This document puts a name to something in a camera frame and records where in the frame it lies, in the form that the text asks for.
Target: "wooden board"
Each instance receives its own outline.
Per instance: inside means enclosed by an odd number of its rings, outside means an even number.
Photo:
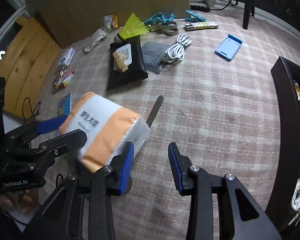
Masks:
[[[15,23],[16,24],[19,24],[20,26],[24,26],[25,25],[25,23],[27,22],[27,18],[26,17],[24,17],[24,16],[19,16],[16,20],[15,20]]]
[[[157,12],[176,18],[189,15],[189,0],[34,0],[37,8],[62,48],[91,36],[105,15],[118,14],[124,25],[132,12],[146,20]]]
[[[26,97],[30,98],[31,106],[35,107],[38,94],[43,85],[43,82],[53,64],[56,60],[61,48],[55,43],[53,39],[50,39],[40,52],[37,60],[34,62],[26,81],[22,87],[14,114],[22,116],[22,105]],[[31,116],[28,100],[24,106],[24,115],[26,118]]]
[[[29,19],[25,23],[8,46],[6,53],[0,61],[0,77],[4,77],[7,81],[21,52],[39,28],[40,25],[34,18]]]
[[[5,111],[14,112],[28,73],[49,39],[49,34],[40,27],[20,53],[9,78],[6,80],[3,108]]]

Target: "blue clothespin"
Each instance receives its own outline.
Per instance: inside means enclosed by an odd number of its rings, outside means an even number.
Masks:
[[[153,25],[163,23],[165,24],[167,21],[172,22],[174,20],[174,15],[171,14],[169,19],[166,19],[162,12],[158,12],[157,14],[151,16],[149,19],[145,20],[143,23],[145,25]]]
[[[158,24],[162,21],[162,16],[164,17],[161,12],[158,12],[157,14],[151,16],[149,19],[145,20],[143,23],[145,25]]]
[[[207,20],[205,18],[203,18],[202,16],[190,11],[190,10],[186,10],[186,12],[190,15],[192,15],[194,18],[192,17],[187,17],[186,18],[186,21],[189,21],[189,22],[206,22]]]

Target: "shuttlecock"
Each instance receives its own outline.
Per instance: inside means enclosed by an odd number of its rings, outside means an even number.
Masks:
[[[122,43],[128,38],[132,38],[143,33],[148,33],[149,30],[139,18],[132,13],[127,20],[122,30],[114,37],[115,43]]]

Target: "white box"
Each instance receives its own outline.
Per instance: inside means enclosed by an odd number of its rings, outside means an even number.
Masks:
[[[63,53],[60,61],[58,62],[58,66],[67,68],[70,64],[71,59],[73,58],[74,53],[75,53],[74,48],[70,48],[70,49],[66,50]]]

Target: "black pouch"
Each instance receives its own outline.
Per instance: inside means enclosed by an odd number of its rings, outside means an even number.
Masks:
[[[130,43],[132,63],[128,66],[125,72],[118,72],[113,69],[114,57],[112,55],[118,48]],[[134,81],[140,81],[148,78],[145,63],[143,61],[142,50],[140,45],[140,36],[127,39],[124,43],[111,43],[110,44],[110,63],[109,63],[109,79],[107,90],[122,87]]]

